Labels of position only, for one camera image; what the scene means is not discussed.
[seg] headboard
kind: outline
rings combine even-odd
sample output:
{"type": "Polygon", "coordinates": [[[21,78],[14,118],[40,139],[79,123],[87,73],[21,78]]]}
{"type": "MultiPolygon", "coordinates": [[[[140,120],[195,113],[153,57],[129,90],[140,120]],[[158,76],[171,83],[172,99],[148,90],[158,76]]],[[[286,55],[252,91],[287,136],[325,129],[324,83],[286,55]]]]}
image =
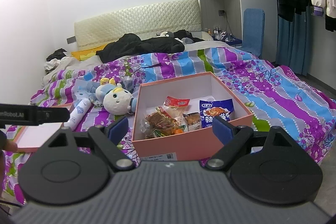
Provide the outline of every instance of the headboard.
{"type": "Polygon", "coordinates": [[[75,36],[78,49],[84,50],[117,41],[125,33],[134,33],[143,40],[160,31],[201,31],[201,22],[198,0],[163,2],[75,22],[75,36]]]}

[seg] bedspread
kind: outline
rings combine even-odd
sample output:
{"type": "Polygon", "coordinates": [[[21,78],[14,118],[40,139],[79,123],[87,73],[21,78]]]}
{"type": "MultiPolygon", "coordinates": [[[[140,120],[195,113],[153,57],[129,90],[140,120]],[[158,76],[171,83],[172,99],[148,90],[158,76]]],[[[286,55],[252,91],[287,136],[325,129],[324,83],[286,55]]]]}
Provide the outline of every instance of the bedspread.
{"type": "MultiPolygon", "coordinates": [[[[144,54],[102,64],[88,71],[63,70],[54,75],[31,101],[44,107],[72,102],[78,82],[83,80],[114,77],[118,82],[124,76],[133,76],[135,86],[139,86],[205,71],[213,72],[249,107],[254,115],[252,127],[255,130],[268,131],[270,126],[281,126],[316,162],[326,155],[335,135],[336,103],[300,81],[288,67],[274,68],[269,62],[239,49],[207,48],[176,54],[144,54]]],[[[91,107],[76,131],[85,131],[96,124],[109,125],[114,119],[104,108],[91,107]]],[[[8,138],[13,139],[17,130],[16,126],[10,127],[8,138]]],[[[129,128],[118,148],[138,165],[140,159],[131,137],[132,128],[129,128]]],[[[24,198],[17,184],[17,171],[29,156],[5,153],[3,189],[21,203],[24,198]]]]}

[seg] curtain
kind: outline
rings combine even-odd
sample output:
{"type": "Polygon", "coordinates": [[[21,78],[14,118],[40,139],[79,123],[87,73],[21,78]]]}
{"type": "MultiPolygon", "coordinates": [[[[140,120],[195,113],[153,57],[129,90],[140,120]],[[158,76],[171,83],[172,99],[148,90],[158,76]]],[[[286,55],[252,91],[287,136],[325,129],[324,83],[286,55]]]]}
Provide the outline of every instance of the curtain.
{"type": "Polygon", "coordinates": [[[311,8],[295,14],[293,22],[278,17],[278,47],[275,63],[296,74],[307,75],[311,54],[311,8]]]}

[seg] black circular disc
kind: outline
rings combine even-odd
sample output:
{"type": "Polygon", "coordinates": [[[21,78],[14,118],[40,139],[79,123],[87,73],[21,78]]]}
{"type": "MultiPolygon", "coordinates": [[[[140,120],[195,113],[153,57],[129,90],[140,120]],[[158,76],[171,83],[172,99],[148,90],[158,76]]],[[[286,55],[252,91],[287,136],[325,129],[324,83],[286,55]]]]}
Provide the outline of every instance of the black circular disc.
{"type": "Polygon", "coordinates": [[[307,202],[322,183],[319,167],[311,159],[300,161],[292,153],[243,156],[233,164],[230,177],[243,194],[272,205],[307,202]]]}
{"type": "Polygon", "coordinates": [[[96,194],[109,179],[106,164],[98,157],[56,148],[23,165],[20,187],[28,200],[67,205],[96,194]]]}

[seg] blue chair back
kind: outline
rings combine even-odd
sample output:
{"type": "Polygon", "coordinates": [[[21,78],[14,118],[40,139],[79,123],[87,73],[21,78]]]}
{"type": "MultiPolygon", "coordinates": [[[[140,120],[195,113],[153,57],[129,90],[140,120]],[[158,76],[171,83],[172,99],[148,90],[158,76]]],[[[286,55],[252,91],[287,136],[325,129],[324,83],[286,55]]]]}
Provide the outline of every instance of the blue chair back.
{"type": "Polygon", "coordinates": [[[265,12],[262,9],[247,8],[244,11],[243,45],[241,49],[261,56],[264,41],[265,12]]]}

